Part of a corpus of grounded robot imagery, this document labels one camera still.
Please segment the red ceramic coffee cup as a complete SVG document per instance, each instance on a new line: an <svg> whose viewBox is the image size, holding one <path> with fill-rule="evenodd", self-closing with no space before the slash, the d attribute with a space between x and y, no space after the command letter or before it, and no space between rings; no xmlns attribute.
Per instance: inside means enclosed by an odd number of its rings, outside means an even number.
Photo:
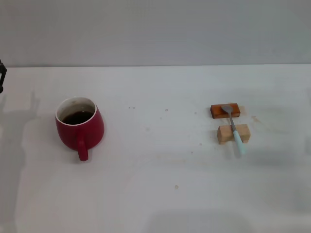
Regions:
<svg viewBox="0 0 311 233"><path fill-rule="evenodd" d="M104 136L102 115L92 100L73 97L57 107L55 122L62 142L78 152L80 161L88 160L88 150L100 143Z"/></svg>

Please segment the metal spoon with blue handle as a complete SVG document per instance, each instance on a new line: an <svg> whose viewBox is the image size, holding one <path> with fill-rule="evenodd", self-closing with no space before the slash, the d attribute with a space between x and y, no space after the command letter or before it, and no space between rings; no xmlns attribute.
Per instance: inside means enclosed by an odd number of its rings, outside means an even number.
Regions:
<svg viewBox="0 0 311 233"><path fill-rule="evenodd" d="M244 155L246 153L246 149L244 147L244 144L242 142L242 139L236 129L236 126L234 124L234 121L232 119L232 112L233 112L233 107L229 104L225 104L225 105L222 105L221 106L221 109L223 111L225 111L226 113L228 113L229 115L229 119L230 119L230 122L231 122L231 127L232 127L232 130L233 130L233 135L234 135L234 139L235 139L235 142L237 144L237 147L238 147L238 150L239 150L239 153L240 155Z"/></svg>

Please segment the dark brown wooden block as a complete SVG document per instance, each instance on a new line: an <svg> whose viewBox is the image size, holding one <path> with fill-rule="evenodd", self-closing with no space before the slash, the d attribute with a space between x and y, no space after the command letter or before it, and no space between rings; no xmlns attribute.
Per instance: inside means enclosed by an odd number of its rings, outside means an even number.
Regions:
<svg viewBox="0 0 311 233"><path fill-rule="evenodd" d="M229 114L222 109L222 106L226 104L211 105L210 111L213 119L229 118ZM241 112L237 103L228 103L227 105L232 107L231 117L239 117Z"/></svg>

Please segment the light wooden spoon rest block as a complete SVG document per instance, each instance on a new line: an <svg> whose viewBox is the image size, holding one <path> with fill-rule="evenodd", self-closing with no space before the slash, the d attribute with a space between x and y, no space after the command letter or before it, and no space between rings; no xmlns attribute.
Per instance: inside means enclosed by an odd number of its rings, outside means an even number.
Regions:
<svg viewBox="0 0 311 233"><path fill-rule="evenodd" d="M247 143L251 133L247 124L235 125L243 143ZM229 141L234 141L234 134L230 125L219 126L217 130L217 138L219 144L225 144Z"/></svg>

